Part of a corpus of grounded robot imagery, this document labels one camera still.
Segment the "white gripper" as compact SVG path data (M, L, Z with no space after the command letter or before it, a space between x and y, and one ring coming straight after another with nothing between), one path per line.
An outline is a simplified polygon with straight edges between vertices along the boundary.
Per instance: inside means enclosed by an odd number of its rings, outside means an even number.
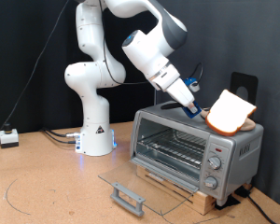
M170 94L182 106L188 107L191 113L195 114L198 112L198 107L193 103L194 96L176 70L169 69L155 77L153 84L158 90Z

